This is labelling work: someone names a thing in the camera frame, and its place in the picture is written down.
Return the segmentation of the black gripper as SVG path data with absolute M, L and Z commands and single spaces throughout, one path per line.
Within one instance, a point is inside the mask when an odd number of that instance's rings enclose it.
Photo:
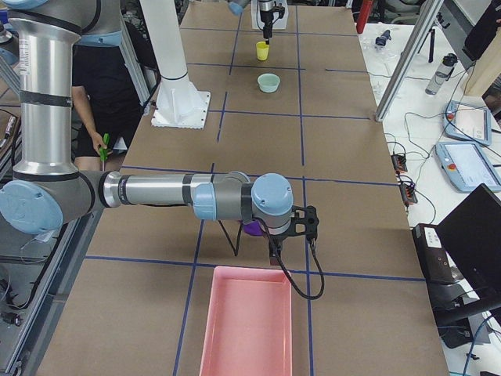
M 276 1 L 259 1 L 258 10 L 261 22 L 263 23 L 263 37 L 265 38 L 265 44 L 270 44 L 270 38 L 272 37 L 272 29 L 275 19 L 275 14 L 277 14 L 277 19 L 280 20 L 284 17 L 284 6 Z
M 283 242 L 288 237 L 304 236 L 312 250 L 316 254 L 316 240 L 318 237 L 319 218 L 314 206 L 309 205 L 305 208 L 293 206 L 292 217 L 289 224 L 286 225 L 284 232 L 272 234 L 269 240 L 269 265 L 278 266 L 279 262 L 276 255 L 280 255 L 283 250 Z

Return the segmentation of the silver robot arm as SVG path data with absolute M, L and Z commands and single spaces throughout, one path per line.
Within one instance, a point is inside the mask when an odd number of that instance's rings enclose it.
M 228 7 L 234 15 L 239 16 L 250 3 L 251 0 L 229 1 Z M 262 22 L 262 26 L 258 28 L 262 31 L 265 44 L 269 45 L 272 38 L 275 16 L 277 16 L 277 20 L 284 18 L 286 12 L 285 6 L 277 1 L 258 0 L 257 11 L 257 20 Z
M 268 173 L 250 180 L 228 174 L 123 175 L 82 172 L 71 160 L 73 47 L 121 43 L 117 1 L 9 1 L 19 36 L 22 157 L 1 190 L 3 218 L 19 231 L 40 234 L 102 208 L 121 205 L 190 207 L 202 220 L 256 222 L 273 265 L 282 243 L 303 236 L 315 247 L 316 209 L 294 204 L 289 182 Z

